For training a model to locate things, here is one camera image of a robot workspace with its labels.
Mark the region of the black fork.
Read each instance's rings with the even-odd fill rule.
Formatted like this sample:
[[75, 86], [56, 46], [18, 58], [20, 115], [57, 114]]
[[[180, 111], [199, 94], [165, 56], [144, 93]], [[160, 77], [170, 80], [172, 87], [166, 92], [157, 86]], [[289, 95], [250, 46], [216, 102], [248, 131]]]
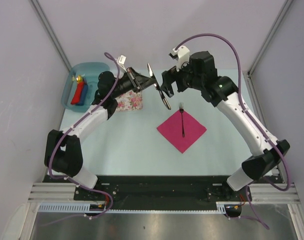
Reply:
[[185, 129], [184, 129], [184, 104], [182, 102], [179, 103], [179, 112], [181, 114], [181, 124], [182, 124], [182, 137], [185, 137]]

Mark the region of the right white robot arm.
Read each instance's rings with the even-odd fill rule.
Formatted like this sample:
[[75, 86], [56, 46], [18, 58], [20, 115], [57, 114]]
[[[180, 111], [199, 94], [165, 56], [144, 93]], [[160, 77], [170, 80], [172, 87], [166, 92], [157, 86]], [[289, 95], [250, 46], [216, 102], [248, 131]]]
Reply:
[[172, 97], [172, 83], [179, 93], [186, 89], [200, 91], [202, 98], [222, 112], [234, 125], [250, 149], [251, 157], [227, 178], [223, 197], [229, 201], [240, 195], [240, 189], [260, 180], [277, 166], [290, 149], [287, 140], [279, 140], [271, 134], [247, 107], [239, 88], [227, 76], [219, 76], [214, 57], [208, 51], [190, 54], [185, 47], [169, 54], [176, 65], [162, 72], [161, 90]]

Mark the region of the black knife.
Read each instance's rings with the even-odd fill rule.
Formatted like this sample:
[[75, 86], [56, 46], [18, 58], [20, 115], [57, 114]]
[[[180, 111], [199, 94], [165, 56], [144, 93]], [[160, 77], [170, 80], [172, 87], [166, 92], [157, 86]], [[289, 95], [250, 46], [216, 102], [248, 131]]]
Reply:
[[148, 69], [148, 71], [149, 71], [150, 77], [151, 77], [152, 79], [155, 80], [154, 87], [155, 87], [155, 89], [158, 91], [158, 93], [159, 93], [159, 95], [160, 95], [160, 98], [161, 98], [161, 100], [162, 100], [164, 106], [165, 106], [168, 110], [171, 110], [171, 106], [169, 105], [169, 103], [168, 103], [166, 97], [164, 96], [163, 92], [161, 91], [160, 86], [159, 86], [159, 84], [158, 84], [158, 82], [157, 82], [157, 80], [156, 80], [156, 77], [155, 77], [155, 75], [154, 75], [154, 72], [153, 72], [153, 70], [152, 70], [152, 68], [151, 68], [151, 65], [150, 65], [149, 63], [147, 63], [147, 69]]

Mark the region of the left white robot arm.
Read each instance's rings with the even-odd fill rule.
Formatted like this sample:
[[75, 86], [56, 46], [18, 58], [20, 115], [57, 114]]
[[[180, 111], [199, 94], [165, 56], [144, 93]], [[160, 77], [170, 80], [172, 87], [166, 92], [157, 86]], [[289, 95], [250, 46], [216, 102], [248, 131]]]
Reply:
[[83, 165], [82, 142], [103, 122], [111, 118], [118, 106], [117, 98], [128, 91], [141, 92], [157, 81], [151, 68], [144, 76], [128, 67], [121, 78], [110, 71], [98, 77], [94, 101], [86, 113], [65, 130], [52, 130], [47, 136], [44, 164], [49, 172], [65, 174], [79, 185], [85, 186], [85, 194], [92, 200], [102, 195], [98, 177]]

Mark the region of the magenta paper napkin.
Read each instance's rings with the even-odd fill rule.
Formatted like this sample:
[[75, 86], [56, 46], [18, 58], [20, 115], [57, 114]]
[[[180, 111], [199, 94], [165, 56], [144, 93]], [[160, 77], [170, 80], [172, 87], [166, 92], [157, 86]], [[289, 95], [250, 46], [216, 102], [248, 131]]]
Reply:
[[184, 129], [185, 137], [182, 137], [181, 114], [179, 110], [157, 127], [157, 131], [182, 154], [207, 130], [186, 111], [184, 111]]

